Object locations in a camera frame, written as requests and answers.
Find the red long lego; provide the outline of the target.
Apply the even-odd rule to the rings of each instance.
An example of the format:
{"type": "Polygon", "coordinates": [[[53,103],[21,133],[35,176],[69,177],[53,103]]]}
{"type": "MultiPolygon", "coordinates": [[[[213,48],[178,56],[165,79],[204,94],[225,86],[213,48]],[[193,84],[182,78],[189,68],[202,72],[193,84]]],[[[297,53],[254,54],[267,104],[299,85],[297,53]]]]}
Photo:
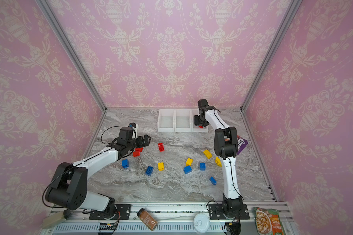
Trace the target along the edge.
{"type": "Polygon", "coordinates": [[[159,144],[158,144],[158,148],[159,148],[159,151],[160,151],[160,152],[165,151],[163,143],[159,143],[159,144]]]}

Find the yellow long lego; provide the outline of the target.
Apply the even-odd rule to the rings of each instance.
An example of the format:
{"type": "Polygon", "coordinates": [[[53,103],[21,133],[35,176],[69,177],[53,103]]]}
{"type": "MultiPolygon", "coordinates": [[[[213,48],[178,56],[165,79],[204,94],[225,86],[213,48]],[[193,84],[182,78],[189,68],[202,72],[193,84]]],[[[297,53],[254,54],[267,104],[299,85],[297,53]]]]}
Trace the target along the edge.
{"type": "Polygon", "coordinates": [[[212,153],[208,149],[204,150],[203,154],[206,156],[207,159],[211,159],[213,156],[212,153]]]}

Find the blue square lego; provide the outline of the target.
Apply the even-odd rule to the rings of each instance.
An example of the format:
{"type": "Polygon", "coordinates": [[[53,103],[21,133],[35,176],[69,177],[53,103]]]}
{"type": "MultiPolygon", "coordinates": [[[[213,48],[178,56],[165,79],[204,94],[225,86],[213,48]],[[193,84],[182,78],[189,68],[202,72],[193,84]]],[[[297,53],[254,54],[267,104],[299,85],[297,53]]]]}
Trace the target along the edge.
{"type": "Polygon", "coordinates": [[[200,163],[200,164],[199,164],[199,170],[200,170],[200,171],[205,171],[205,170],[206,170],[206,165],[205,165],[205,163],[200,163]]]}

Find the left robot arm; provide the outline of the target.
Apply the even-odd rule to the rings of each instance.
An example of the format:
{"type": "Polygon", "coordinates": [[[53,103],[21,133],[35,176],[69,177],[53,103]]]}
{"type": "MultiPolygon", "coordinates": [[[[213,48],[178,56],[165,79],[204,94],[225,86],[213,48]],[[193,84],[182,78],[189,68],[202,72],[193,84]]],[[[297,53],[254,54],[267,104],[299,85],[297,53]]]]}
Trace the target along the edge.
{"type": "Polygon", "coordinates": [[[71,211],[115,210],[113,198],[88,191],[88,179],[106,166],[128,157],[135,149],[150,145],[152,138],[149,135],[139,136],[137,129],[137,124],[130,123],[122,127],[119,137],[105,144],[100,152],[74,163],[59,164],[42,200],[71,211]]]}

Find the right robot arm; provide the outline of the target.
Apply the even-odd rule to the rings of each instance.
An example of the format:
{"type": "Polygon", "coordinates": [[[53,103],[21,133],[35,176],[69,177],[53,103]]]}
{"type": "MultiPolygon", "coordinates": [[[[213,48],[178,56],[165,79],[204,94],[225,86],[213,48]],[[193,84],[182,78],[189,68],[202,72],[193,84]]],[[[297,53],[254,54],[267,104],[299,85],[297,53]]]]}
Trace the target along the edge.
{"type": "Polygon", "coordinates": [[[222,165],[224,191],[222,207],[228,218],[239,216],[243,209],[243,197],[240,193],[236,157],[238,152],[237,129],[230,126],[220,117],[220,111],[210,106],[205,99],[198,101],[199,114],[194,116],[194,125],[214,129],[214,151],[222,165]]]}

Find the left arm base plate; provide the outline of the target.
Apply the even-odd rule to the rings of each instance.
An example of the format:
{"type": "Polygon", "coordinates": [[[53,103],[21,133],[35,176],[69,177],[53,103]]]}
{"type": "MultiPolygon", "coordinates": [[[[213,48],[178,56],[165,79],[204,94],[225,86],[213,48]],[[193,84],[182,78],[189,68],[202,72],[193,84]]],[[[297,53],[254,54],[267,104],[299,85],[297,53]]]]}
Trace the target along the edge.
{"type": "Polygon", "coordinates": [[[90,215],[90,220],[129,220],[131,211],[131,204],[115,204],[115,206],[109,206],[109,209],[100,212],[93,210],[90,215]]]}

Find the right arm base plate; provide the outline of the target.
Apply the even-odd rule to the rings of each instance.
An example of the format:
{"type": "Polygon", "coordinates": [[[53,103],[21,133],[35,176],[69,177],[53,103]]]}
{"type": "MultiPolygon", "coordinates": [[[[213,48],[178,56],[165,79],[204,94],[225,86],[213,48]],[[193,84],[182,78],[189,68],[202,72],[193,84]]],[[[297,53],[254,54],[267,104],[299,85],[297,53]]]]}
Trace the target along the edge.
{"type": "Polygon", "coordinates": [[[246,204],[243,205],[242,210],[237,215],[226,215],[221,204],[210,203],[207,206],[209,217],[211,220],[248,220],[250,219],[249,210],[246,204]]]}

